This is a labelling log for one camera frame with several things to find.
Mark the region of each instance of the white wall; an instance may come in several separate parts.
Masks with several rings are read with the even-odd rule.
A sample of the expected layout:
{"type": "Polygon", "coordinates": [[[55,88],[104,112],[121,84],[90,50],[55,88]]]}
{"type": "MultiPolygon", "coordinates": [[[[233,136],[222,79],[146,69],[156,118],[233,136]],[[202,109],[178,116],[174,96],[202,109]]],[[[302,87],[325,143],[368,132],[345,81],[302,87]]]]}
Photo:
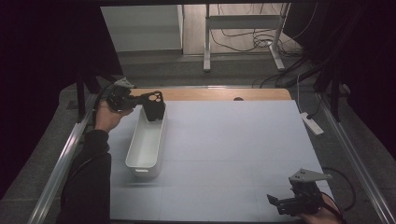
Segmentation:
{"type": "Polygon", "coordinates": [[[181,49],[177,6],[101,7],[117,52],[181,49]]]}

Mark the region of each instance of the power strip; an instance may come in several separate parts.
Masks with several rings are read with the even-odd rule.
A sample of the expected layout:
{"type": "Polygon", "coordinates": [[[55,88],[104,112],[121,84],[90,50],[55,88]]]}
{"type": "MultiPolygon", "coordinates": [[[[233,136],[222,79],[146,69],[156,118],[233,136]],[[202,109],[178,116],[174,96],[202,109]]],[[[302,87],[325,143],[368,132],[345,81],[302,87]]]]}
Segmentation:
{"type": "Polygon", "coordinates": [[[317,125],[317,123],[313,119],[307,119],[306,116],[308,116],[306,112],[301,113],[301,118],[303,119],[304,124],[312,131],[312,133],[314,135],[323,134],[323,130],[317,125]]]}

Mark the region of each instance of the white tabletop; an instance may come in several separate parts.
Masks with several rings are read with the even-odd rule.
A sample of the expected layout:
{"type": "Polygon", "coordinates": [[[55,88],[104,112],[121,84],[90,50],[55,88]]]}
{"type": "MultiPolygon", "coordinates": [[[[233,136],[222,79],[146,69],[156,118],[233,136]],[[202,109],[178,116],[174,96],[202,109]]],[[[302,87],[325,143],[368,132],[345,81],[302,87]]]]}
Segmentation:
{"type": "MultiPolygon", "coordinates": [[[[136,178],[125,158],[140,108],[110,132],[112,219],[293,220],[266,194],[291,198],[289,176],[322,173],[294,101],[169,101],[162,170],[136,178]]],[[[326,181],[317,184],[331,194],[326,181]]]]}

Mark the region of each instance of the person's left hand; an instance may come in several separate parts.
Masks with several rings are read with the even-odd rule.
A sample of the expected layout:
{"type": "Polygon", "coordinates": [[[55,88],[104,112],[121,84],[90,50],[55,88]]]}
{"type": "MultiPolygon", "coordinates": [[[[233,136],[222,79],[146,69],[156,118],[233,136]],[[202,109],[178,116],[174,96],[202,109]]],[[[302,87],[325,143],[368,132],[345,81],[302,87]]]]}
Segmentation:
{"type": "Polygon", "coordinates": [[[102,101],[98,106],[96,113],[95,130],[103,130],[109,133],[112,129],[119,125],[120,120],[134,111],[133,109],[114,112],[106,101],[102,101]]]}

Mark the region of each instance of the metal leg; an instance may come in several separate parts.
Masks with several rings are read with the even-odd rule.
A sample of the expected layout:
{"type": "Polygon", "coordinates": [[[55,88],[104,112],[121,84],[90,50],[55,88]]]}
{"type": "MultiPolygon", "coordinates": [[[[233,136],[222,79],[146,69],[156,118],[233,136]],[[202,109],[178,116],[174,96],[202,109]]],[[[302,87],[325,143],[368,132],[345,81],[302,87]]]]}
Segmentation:
{"type": "Polygon", "coordinates": [[[204,71],[210,71],[210,41],[209,41],[209,4],[206,4],[206,17],[205,17],[205,50],[204,50],[204,71]]]}
{"type": "Polygon", "coordinates": [[[285,6],[282,8],[280,12],[279,21],[277,24],[276,32],[274,35],[274,40],[269,43],[270,44],[270,51],[274,58],[276,68],[278,71],[284,71],[285,65],[283,65],[282,60],[280,59],[279,53],[277,51],[277,42],[279,41],[280,34],[282,33],[283,24],[285,23],[286,14],[288,13],[290,3],[285,3],[285,6]]]}

